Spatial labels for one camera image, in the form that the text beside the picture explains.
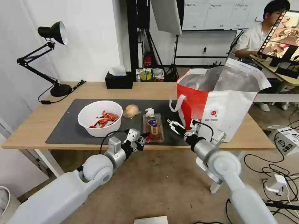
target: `sneaker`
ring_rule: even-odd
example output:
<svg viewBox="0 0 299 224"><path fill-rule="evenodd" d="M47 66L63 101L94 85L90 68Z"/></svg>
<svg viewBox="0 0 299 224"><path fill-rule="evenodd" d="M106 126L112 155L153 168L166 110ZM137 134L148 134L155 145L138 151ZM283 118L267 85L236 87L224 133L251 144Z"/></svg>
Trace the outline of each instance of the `sneaker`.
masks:
<svg viewBox="0 0 299 224"><path fill-rule="evenodd" d="M265 112L269 112L270 111L270 108L268 106L268 104L265 104L265 103L262 103L262 102L258 102L256 103L258 105L258 107L262 110L262 111L265 111Z"/></svg>
<svg viewBox="0 0 299 224"><path fill-rule="evenodd" d="M288 110L289 109L289 105L290 104L288 102L286 102L286 103L282 103L281 107L282 107L283 110Z"/></svg>

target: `lamp base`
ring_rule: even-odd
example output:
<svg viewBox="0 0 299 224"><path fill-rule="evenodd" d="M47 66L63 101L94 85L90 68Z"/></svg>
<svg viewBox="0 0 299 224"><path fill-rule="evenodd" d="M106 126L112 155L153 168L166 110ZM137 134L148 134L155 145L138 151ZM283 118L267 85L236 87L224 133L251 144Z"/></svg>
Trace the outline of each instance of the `lamp base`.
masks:
<svg viewBox="0 0 299 224"><path fill-rule="evenodd" d="M66 96L72 92L72 88L69 85L61 84L61 85L54 85L54 87L50 90L52 96L59 97L59 96Z"/></svg>

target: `black desk mat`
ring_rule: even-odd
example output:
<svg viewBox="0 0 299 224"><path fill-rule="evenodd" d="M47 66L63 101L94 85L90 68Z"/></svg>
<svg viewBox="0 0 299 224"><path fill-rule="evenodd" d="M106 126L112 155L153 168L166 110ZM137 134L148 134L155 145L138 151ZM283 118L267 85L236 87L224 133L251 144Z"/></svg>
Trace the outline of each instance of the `black desk mat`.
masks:
<svg viewBox="0 0 299 224"><path fill-rule="evenodd" d="M57 126L54 128L48 139L47 144L86 144L86 145L100 145L103 138L91 136L82 126L78 123L78 114L86 105L99 101L101 99L75 99L69 106ZM168 100L111 100L122 106L125 110L127 105L136 104L139 107L141 114L135 116L133 119L121 118L121 126L119 130L128 128L135 128L141 133L143 132L143 114L145 109L152 107L155 113L160 113L162 117L162 124L164 130L163 143L150 143L151 145L187 145L185 141L172 131L168 125L167 119L180 122L177 112L172 112L169 109ZM125 133L115 133L114 135L121 141L125 140ZM105 140L104 145L108 144L108 138Z"/></svg>

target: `onion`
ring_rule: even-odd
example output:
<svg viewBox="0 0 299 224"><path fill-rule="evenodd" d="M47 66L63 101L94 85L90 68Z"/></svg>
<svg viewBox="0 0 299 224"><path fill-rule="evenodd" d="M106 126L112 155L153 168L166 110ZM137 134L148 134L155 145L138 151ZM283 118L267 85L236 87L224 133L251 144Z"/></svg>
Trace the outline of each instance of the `onion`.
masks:
<svg viewBox="0 0 299 224"><path fill-rule="evenodd" d="M123 113L123 116L126 118L133 118L134 116L140 114L139 108L137 105L131 104L128 105Z"/></svg>

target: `black desk lamp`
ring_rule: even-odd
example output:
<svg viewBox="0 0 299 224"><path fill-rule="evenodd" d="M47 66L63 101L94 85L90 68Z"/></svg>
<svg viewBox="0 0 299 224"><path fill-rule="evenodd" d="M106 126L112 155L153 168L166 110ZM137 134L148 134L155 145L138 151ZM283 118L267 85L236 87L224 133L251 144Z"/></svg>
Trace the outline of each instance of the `black desk lamp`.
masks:
<svg viewBox="0 0 299 224"><path fill-rule="evenodd" d="M40 58L41 56L45 55L46 53L54 50L55 42L51 40L51 38L55 39L57 42L67 45L68 44L68 37L66 34L66 30L64 27L63 22L56 22L51 27L39 27L37 29L37 32L40 36L44 37L46 41L48 41L44 46L40 47L39 49L36 49L35 51L27 54L26 56L17 59L17 63L24 68L27 68L28 70L34 72L38 76L44 78L45 80L51 82L54 87L50 90L50 93L52 96L66 96L72 92L72 88L69 85L60 84L57 79L54 79L52 77L47 76L46 74L43 74L39 72L38 70L32 68L29 66L29 63ZM50 49L45 51L42 54L39 55L33 55L34 53L38 52L39 50L49 47Z"/></svg>

